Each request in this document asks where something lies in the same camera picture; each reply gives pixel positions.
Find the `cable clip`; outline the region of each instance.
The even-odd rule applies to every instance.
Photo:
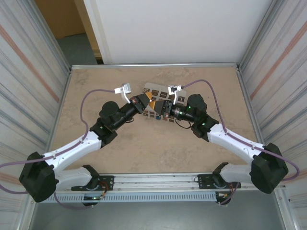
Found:
[[[169,86],[168,86],[168,94],[169,94],[169,95],[175,95],[173,104],[176,104],[177,99],[178,99],[177,92],[178,92],[178,91],[181,91],[181,90],[182,90],[181,85],[178,85],[178,86],[169,85]]]
[[[115,94],[121,93],[121,98],[124,99],[124,101],[130,103],[128,97],[126,96],[126,94],[131,93],[131,88],[129,83],[123,84],[122,87],[116,88],[114,89],[114,91]]]
[[[56,150],[54,150],[53,152],[50,152],[50,155],[53,156],[52,159],[55,160],[57,158],[56,154],[57,154]]]

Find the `red wire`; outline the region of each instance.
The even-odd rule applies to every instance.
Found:
[[[230,190],[230,193],[232,193],[232,191],[234,190],[234,187],[232,186],[232,183],[230,183],[230,188],[231,188],[231,190]]]
[[[104,181],[100,181],[100,184],[101,184],[101,186],[103,186],[103,184],[105,184],[105,187],[106,187],[105,193],[106,193],[109,190],[109,186]]]

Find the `textured tabletop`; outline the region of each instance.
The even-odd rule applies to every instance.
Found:
[[[85,126],[80,121],[79,109],[82,98],[90,90],[112,90],[129,82],[131,97],[142,93],[147,82],[185,85],[197,79],[206,79],[212,84],[226,126],[246,138],[256,140],[234,68],[75,69],[52,149],[84,133]],[[187,96],[201,94],[208,105],[207,113],[220,120],[212,92],[206,83],[200,82],[185,90]],[[107,101],[115,101],[120,107],[124,104],[120,94],[94,92],[87,97],[83,117],[90,127]],[[143,115],[136,115],[134,122],[122,126],[117,133],[118,136],[109,145],[79,159],[69,168],[90,164],[99,173],[183,173],[212,171],[225,161],[244,163],[226,149],[198,139],[191,130]]]

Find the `gray floor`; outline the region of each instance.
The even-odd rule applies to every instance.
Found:
[[[37,204],[30,229],[282,230],[284,225],[273,195],[238,191],[227,207],[214,202],[104,203],[75,211]]]
[[[77,34],[57,39],[70,65],[97,65],[86,34]]]

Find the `cable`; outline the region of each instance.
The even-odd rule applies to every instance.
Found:
[[[81,106],[80,106],[80,119],[81,121],[85,124],[85,127],[86,127],[86,131],[85,131],[85,134],[83,135],[82,139],[77,142],[76,144],[74,144],[73,146],[61,151],[61,152],[58,152],[57,154],[55,154],[55,156],[59,156],[65,152],[68,152],[70,150],[72,150],[73,148],[77,147],[78,145],[80,145],[86,138],[87,134],[88,134],[88,131],[89,131],[89,128],[88,128],[88,124],[86,121],[84,121],[83,119],[83,116],[82,116],[82,111],[83,111],[83,104],[84,104],[84,101],[85,99],[87,98],[88,95],[90,95],[91,93],[93,92],[115,92],[114,90],[103,90],[103,89],[98,89],[98,90],[91,90],[89,91],[82,99],[82,102],[81,102]],[[36,162],[41,162],[41,161],[46,161],[46,160],[49,160],[49,159],[52,159],[54,158],[53,156],[50,156],[50,157],[44,157],[44,158],[41,158],[41,159],[35,159],[35,160],[28,160],[28,161],[16,161],[16,162],[8,162],[8,163],[4,163],[4,164],[1,164],[0,165],[0,168],[2,167],[5,167],[5,166],[10,166],[10,165],[19,165],[19,164],[29,164],[29,163],[36,163]],[[16,192],[16,191],[12,191],[10,189],[7,189],[5,187],[3,187],[1,184],[0,184],[0,189],[2,189],[3,191],[7,192],[7,193],[11,193],[11,194],[28,194],[27,191],[25,192]]]
[[[190,126],[189,126],[189,127],[183,127],[183,126],[181,126],[181,125],[177,122],[177,120],[178,120],[178,119],[176,118],[176,119],[175,119],[175,123],[176,123],[177,125],[179,125],[180,127],[184,128],[184,129],[190,129],[191,126],[192,126],[191,123],[188,121],[188,123],[189,123]]]
[[[234,191],[230,194],[230,196],[229,196],[226,200],[224,200],[223,202],[220,202],[220,203],[219,203],[220,205],[226,203],[228,200],[230,200],[230,199],[232,198],[232,196],[233,196],[233,195],[235,194],[235,192],[236,192],[236,189],[239,187],[239,184],[240,184],[240,182],[237,182],[237,183],[236,183],[236,187],[235,187]]]
[[[204,80],[204,79],[195,80],[195,81],[193,81],[193,82],[191,82],[191,83],[189,83],[189,84],[187,84],[187,85],[185,85],[185,86],[183,86],[183,87],[181,87],[181,88],[183,89],[183,88],[189,87],[189,86],[191,86],[191,85],[193,85],[193,84],[195,84],[195,83],[197,83],[197,82],[200,82],[200,81],[203,81],[203,82],[207,83],[207,84],[209,85],[209,87],[211,88],[211,91],[212,91],[212,94],[213,94],[213,97],[214,97],[214,101],[215,101],[215,105],[216,105],[216,108],[217,108],[217,112],[218,112],[218,114],[219,114],[219,117],[220,117],[220,119],[221,119],[221,123],[222,123],[222,126],[223,126],[223,130],[224,130],[224,132],[225,132],[228,136],[230,136],[232,139],[234,139],[234,140],[236,140],[236,141],[239,141],[240,143],[245,144],[245,145],[247,145],[247,146],[249,146],[249,147],[251,147],[251,148],[254,148],[254,149],[259,150],[259,151],[262,151],[262,152],[265,152],[265,153],[270,154],[270,155],[272,155],[272,156],[274,156],[274,157],[276,157],[276,158],[279,158],[279,159],[281,159],[281,160],[283,160],[283,161],[285,161],[285,162],[291,164],[293,167],[295,167],[295,169],[296,169],[296,174],[293,175],[293,176],[290,176],[290,177],[288,177],[288,178],[284,178],[282,181],[293,180],[293,179],[295,179],[295,178],[297,178],[297,177],[299,176],[299,174],[300,174],[300,169],[298,168],[298,166],[297,166],[294,162],[288,160],[287,158],[284,158],[283,156],[280,156],[280,155],[278,155],[278,154],[276,154],[276,153],[273,153],[273,152],[271,152],[271,151],[267,151],[267,150],[261,149],[261,148],[259,148],[259,147],[253,147],[253,145],[251,145],[251,144],[249,144],[249,143],[247,143],[247,142],[245,142],[245,141],[243,141],[243,140],[241,140],[241,139],[239,139],[239,138],[237,138],[237,137],[235,137],[235,136],[233,136],[232,134],[230,134],[230,133],[227,132],[227,129],[226,129],[226,126],[225,126],[225,122],[224,122],[224,120],[223,120],[223,117],[222,117],[222,114],[221,114],[221,111],[220,111],[220,107],[219,107],[218,102],[217,102],[217,99],[216,99],[216,95],[215,95],[214,89],[213,89],[212,85],[211,85],[207,80]]]
[[[134,117],[126,121],[126,124],[131,123],[131,122],[134,122]]]
[[[84,209],[88,209],[88,208],[91,208],[92,206],[84,206],[84,207],[75,207],[75,206],[70,206],[70,205],[65,205],[63,203],[61,203],[59,201],[59,199],[57,198],[57,195],[56,195],[56,192],[54,192],[53,194],[54,196],[54,199],[56,200],[56,202],[61,205],[62,207],[64,208],[67,208],[67,209],[71,209],[71,210],[84,210]]]
[[[232,193],[233,190],[234,190],[234,187],[232,186],[232,183],[229,183],[229,187],[231,188],[231,189],[230,189],[230,193]]]

